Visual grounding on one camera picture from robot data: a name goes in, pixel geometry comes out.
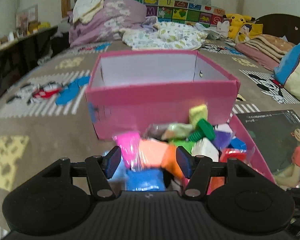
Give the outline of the alphabet foam mat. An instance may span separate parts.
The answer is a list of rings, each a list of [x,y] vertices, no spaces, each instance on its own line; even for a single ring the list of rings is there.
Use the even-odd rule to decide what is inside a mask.
[[[178,22],[187,25],[199,23],[215,27],[223,22],[225,10],[210,5],[201,5],[180,0],[135,0],[147,8],[147,16],[157,16],[160,22]]]

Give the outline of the blue and cream pillow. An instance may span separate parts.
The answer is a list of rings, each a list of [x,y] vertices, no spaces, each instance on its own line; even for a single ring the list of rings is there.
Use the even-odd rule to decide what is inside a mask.
[[[281,59],[274,79],[300,101],[300,43]]]

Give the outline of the framed picture board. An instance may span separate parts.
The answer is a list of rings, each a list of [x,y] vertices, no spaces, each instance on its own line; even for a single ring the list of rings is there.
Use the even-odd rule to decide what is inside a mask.
[[[15,22],[16,29],[28,31],[30,23],[38,21],[38,5],[30,6],[16,13]]]

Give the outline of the purple clay bag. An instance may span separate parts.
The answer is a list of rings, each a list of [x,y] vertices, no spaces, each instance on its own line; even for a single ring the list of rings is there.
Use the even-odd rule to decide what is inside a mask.
[[[217,150],[221,151],[230,145],[233,137],[233,133],[215,131],[215,138],[213,139],[212,144],[215,146],[215,148],[217,148]]]

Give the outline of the yellow green clay bag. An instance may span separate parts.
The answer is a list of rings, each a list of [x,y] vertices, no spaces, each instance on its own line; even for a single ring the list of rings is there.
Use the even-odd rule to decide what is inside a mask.
[[[193,127],[196,127],[196,125],[201,119],[207,121],[207,117],[208,117],[208,109],[206,104],[195,106],[189,109],[189,123]]]

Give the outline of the salmon orange clay bag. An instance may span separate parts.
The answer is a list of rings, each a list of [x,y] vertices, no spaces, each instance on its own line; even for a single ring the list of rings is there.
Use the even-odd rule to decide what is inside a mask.
[[[141,139],[139,142],[141,167],[159,168],[167,149],[168,144],[166,142],[154,139]]]

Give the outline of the pale green clay bag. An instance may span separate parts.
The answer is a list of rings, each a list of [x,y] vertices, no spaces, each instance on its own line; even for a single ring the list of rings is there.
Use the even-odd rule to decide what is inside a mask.
[[[169,124],[161,136],[162,140],[184,139],[194,130],[192,124],[175,123]]]

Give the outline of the blue clay bag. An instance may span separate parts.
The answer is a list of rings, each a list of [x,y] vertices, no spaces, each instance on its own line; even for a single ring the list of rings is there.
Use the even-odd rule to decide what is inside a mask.
[[[127,171],[127,191],[165,191],[163,172],[160,169]]]

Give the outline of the yellow Pikachu plush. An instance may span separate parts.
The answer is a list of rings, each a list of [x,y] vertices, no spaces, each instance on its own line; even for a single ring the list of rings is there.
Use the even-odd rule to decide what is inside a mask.
[[[249,41],[263,33],[263,24],[254,23],[254,17],[240,14],[225,14],[223,17],[230,24],[228,38],[235,43]]]

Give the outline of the white clay bag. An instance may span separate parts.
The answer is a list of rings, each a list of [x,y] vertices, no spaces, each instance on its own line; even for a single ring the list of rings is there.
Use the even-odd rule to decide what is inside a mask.
[[[194,144],[191,150],[191,155],[203,155],[211,158],[214,162],[219,162],[219,151],[207,138],[203,138]]]

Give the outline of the Mickey Mouse bed sheet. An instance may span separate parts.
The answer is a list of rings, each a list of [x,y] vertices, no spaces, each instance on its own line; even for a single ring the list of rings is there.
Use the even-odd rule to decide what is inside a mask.
[[[0,239],[9,231],[2,215],[9,192],[60,157],[83,161],[113,146],[112,141],[98,140],[83,88],[64,106],[56,105],[55,95],[30,103],[31,92],[86,76],[100,53],[126,49],[121,41],[68,49],[35,68],[0,98]]]

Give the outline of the cream white cloth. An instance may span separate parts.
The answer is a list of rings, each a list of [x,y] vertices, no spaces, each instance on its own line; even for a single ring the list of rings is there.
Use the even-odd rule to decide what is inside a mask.
[[[104,0],[77,0],[73,8],[72,22],[89,23],[95,14],[104,7]]]

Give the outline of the dark wooden desk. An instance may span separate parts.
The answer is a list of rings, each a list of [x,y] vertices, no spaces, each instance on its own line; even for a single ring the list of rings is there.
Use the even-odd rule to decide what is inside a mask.
[[[32,70],[50,51],[51,38],[57,30],[57,26],[42,29],[0,49],[0,81],[16,68],[23,73]]]

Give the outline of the green plastic screw toy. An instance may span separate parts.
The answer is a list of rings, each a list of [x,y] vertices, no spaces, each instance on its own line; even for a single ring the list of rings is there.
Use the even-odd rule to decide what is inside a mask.
[[[207,138],[210,141],[214,140],[216,137],[215,130],[213,126],[205,119],[200,119],[194,131],[189,135],[188,141],[198,142],[203,138]]]

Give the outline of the folded pink brown blanket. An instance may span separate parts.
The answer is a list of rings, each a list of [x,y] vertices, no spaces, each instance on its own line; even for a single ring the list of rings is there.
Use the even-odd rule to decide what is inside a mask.
[[[237,43],[235,48],[267,70],[273,71],[294,46],[295,44],[280,37],[261,34],[248,41]]]

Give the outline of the pink cardboard box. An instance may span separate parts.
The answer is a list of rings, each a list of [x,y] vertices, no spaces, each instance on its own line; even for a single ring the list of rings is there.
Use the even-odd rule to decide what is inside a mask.
[[[145,132],[151,124],[186,123],[205,104],[209,123],[226,122],[239,80],[194,50],[121,50],[98,56],[85,90],[101,140]]]

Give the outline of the purple floral duvet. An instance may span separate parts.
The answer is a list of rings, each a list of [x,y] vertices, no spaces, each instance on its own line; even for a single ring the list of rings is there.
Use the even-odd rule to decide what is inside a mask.
[[[119,40],[121,29],[140,29],[146,16],[146,6],[136,0],[105,0],[90,22],[70,24],[70,46]]]

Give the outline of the white leaf pattern blanket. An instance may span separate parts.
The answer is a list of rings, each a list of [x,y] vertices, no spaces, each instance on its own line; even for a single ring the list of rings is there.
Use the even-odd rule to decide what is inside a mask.
[[[158,22],[155,31],[121,29],[122,41],[133,50],[196,50],[208,33],[191,25],[177,22]]]

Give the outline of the box lid with woman photo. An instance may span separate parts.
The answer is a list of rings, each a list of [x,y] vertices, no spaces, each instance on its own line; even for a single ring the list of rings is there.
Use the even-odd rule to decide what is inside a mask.
[[[300,117],[292,109],[236,115],[278,186],[300,186]]]

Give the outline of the pink clay bag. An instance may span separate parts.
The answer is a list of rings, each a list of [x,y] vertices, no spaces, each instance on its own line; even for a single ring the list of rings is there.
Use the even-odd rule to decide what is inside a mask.
[[[140,133],[136,131],[121,133],[115,135],[113,140],[121,148],[121,156],[125,167],[135,169],[138,163]]]

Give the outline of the dark wooden headboard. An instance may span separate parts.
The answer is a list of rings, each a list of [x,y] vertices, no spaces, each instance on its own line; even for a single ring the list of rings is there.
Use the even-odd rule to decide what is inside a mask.
[[[263,33],[286,37],[288,42],[300,43],[300,17],[287,14],[269,14],[259,17],[255,23],[263,24]]]

